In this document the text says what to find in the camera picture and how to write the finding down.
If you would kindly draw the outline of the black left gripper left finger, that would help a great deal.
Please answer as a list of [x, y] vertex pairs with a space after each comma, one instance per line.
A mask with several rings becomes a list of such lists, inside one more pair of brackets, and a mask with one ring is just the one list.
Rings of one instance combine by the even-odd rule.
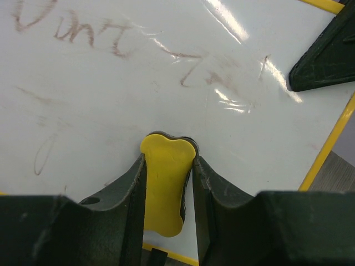
[[63, 195], [1, 197], [2, 265], [139, 265], [146, 164], [74, 202]]

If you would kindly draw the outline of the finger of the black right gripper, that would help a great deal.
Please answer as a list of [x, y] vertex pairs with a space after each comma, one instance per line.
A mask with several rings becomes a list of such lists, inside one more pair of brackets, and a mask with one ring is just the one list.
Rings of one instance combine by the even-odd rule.
[[292, 91], [354, 81], [354, 1], [305, 1], [335, 15], [291, 69]]

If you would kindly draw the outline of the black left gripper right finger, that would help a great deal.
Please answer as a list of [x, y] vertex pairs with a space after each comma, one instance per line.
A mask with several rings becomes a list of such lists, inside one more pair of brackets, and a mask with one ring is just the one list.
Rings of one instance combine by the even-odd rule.
[[354, 193], [252, 196], [202, 158], [192, 170], [200, 265], [353, 265]]

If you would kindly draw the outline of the yellow bone-shaped eraser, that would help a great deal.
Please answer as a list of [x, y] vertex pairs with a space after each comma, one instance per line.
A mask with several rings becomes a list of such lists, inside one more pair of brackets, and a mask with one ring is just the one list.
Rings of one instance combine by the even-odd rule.
[[153, 132], [140, 144], [146, 163], [144, 229], [174, 237], [185, 221], [185, 190], [198, 155], [198, 146], [188, 137]]

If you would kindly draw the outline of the yellow framed whiteboard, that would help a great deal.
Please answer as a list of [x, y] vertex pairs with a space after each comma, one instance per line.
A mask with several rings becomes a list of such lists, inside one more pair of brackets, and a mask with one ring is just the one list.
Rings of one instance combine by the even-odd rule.
[[[195, 141], [224, 179], [313, 186], [354, 114], [354, 81], [295, 92], [289, 73], [335, 17], [305, 1], [2, 1], [1, 197], [99, 192], [153, 132]], [[192, 169], [165, 265], [200, 265]]]

